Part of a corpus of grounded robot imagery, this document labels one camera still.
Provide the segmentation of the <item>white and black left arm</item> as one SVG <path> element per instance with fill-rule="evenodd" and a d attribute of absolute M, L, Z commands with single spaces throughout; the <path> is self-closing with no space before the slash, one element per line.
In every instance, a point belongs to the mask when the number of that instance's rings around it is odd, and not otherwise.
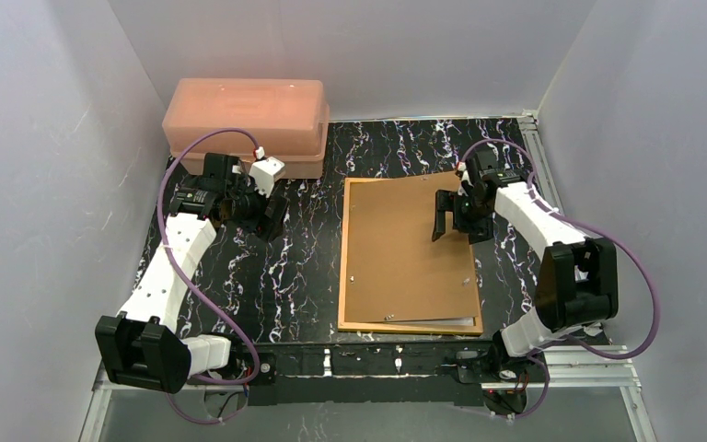
<path fill-rule="evenodd" d="M 220 227 L 238 227 L 269 242 L 283 232 L 287 201 L 275 196 L 285 165 L 260 156 L 250 166 L 238 157 L 208 153 L 203 172 L 173 194 L 165 219 L 167 242 L 158 248 L 132 295 L 95 329 L 111 382 L 178 392 L 195 375 L 224 368 L 232 342 L 220 334 L 181 339 L 180 307 Z"/>

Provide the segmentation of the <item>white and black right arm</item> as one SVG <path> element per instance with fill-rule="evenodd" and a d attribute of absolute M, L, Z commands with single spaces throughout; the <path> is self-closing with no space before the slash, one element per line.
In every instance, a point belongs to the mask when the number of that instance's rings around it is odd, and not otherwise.
<path fill-rule="evenodd" d="M 539 255 L 537 293 L 528 313 L 498 331 L 484 353 L 460 354 L 465 368 L 506 379 L 527 372 L 545 344 L 613 318 L 619 310 L 615 245 L 590 238 L 557 219 L 523 172 L 506 169 L 491 150 L 475 145 L 457 165 L 459 187 L 435 194 L 432 239 L 453 227 L 476 244 L 493 237 L 493 218 L 506 219 Z"/>

